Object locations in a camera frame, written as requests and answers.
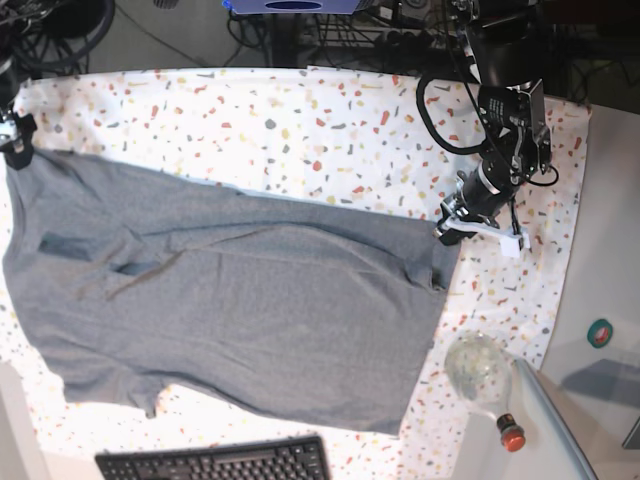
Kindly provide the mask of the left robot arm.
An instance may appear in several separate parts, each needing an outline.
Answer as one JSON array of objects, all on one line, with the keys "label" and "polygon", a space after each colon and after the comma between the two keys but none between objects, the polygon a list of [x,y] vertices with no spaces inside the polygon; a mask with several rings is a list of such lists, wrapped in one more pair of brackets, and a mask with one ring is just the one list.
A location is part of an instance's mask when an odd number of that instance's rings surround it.
[{"label": "left robot arm", "polygon": [[441,202],[435,237],[452,246],[477,234],[490,235],[521,251],[528,237],[516,212],[516,194],[535,175],[555,173],[551,130],[546,123],[540,7],[536,1],[444,1],[446,49],[453,61],[462,52],[479,90],[468,95],[484,140],[473,146],[451,144],[438,132],[426,100],[431,83],[423,75],[416,106],[432,139],[446,152],[478,155],[471,172],[460,172],[453,193]]}]

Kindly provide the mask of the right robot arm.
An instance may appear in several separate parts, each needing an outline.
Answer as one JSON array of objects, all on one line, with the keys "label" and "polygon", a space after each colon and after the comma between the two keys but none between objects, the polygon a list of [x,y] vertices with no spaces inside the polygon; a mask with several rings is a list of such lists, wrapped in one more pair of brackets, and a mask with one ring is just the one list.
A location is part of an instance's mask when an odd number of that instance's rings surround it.
[{"label": "right robot arm", "polygon": [[1,155],[13,170],[27,167],[37,130],[15,107],[20,88],[46,74],[88,69],[90,53],[109,32],[114,1],[3,1],[1,3]]}]

